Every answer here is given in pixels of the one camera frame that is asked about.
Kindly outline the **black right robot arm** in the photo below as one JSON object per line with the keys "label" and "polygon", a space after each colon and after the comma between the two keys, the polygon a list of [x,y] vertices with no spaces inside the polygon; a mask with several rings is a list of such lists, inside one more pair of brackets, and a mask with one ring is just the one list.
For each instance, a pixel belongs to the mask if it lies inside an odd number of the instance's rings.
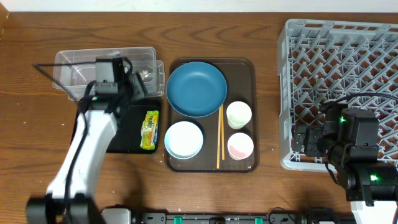
{"label": "black right robot arm", "polygon": [[326,158],[326,170],[345,190],[356,223],[397,223],[397,168],[378,159],[376,115],[342,100],[320,110],[324,123],[297,126],[293,149]]}

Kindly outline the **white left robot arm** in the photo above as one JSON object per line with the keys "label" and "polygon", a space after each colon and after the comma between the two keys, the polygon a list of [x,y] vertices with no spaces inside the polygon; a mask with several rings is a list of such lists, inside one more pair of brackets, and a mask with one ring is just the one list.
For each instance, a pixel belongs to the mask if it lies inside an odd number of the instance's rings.
{"label": "white left robot arm", "polygon": [[95,80],[82,98],[74,98],[78,115],[62,167],[42,198],[26,205],[28,223],[105,223],[94,202],[98,177],[121,118],[134,101],[147,96],[139,73],[127,57],[102,56],[93,61]]}

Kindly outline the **white cup pink inside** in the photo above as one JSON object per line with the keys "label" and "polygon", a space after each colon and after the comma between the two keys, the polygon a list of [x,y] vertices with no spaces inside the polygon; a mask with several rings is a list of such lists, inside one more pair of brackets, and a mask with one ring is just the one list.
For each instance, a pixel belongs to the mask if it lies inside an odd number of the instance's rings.
{"label": "white cup pink inside", "polygon": [[227,142],[228,154],[234,160],[248,158],[254,151],[254,143],[251,137],[244,133],[233,134]]}

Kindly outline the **yellow green snack wrapper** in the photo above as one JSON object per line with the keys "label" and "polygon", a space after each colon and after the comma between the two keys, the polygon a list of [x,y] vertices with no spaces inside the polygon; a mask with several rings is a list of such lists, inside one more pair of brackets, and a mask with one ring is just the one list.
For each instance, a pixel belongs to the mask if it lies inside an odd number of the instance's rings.
{"label": "yellow green snack wrapper", "polygon": [[157,144],[159,111],[147,111],[141,127],[141,149],[154,150]]}

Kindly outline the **light blue rice bowl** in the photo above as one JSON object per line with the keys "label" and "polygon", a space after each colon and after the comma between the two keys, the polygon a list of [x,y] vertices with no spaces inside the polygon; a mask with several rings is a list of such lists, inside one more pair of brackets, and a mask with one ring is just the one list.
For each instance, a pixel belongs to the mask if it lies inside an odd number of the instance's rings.
{"label": "light blue rice bowl", "polygon": [[189,121],[180,121],[171,125],[164,139],[167,152],[176,159],[194,157],[200,152],[203,142],[201,129]]}

